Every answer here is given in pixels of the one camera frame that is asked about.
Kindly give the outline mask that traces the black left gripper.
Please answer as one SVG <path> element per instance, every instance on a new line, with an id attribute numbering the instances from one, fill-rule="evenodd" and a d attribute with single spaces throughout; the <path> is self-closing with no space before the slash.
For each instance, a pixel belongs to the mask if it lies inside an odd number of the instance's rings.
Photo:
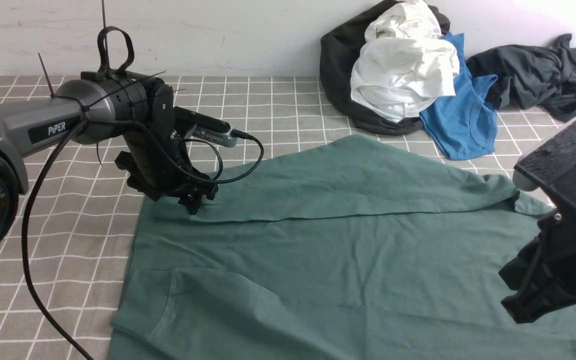
<path id="1" fill-rule="evenodd" d="M 145 125 L 118 125 L 114 132 L 121 134 L 128 151 L 117 155 L 115 166 L 128 172 L 130 188 L 153 201 L 178 198 L 179 205 L 196 215 L 203 198 L 213 200 L 218 192 L 212 178 L 191 164 L 186 143 L 196 128 L 191 122 L 177 122 L 171 134 L 158 139 Z"/>

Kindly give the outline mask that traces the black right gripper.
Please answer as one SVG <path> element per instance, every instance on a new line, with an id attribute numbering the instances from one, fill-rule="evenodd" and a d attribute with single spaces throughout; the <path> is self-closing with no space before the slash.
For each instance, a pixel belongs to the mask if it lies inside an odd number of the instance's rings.
<path id="1" fill-rule="evenodd" d="M 499 271 L 515 292 L 502 306 L 517 324 L 528 324 L 576 305 L 576 164 L 521 160 L 515 173 L 555 205 L 538 221 L 539 234 Z"/>

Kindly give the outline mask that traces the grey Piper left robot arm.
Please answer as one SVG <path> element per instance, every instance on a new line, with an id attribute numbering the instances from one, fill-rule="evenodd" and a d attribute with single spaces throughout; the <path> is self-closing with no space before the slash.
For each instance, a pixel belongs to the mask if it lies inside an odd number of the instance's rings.
<path id="1" fill-rule="evenodd" d="M 190 162 L 192 137 L 215 145 L 236 144 L 230 124 L 173 105 L 174 89 L 156 75 L 131 71 L 84 71 L 54 95 L 0 104 L 0 242 L 13 226 L 19 196 L 30 193 L 24 159 L 69 141 L 94 145 L 123 137 L 127 152 L 115 164 L 127 184 L 148 198 L 178 198 L 196 214 L 214 199 L 217 179 Z"/>

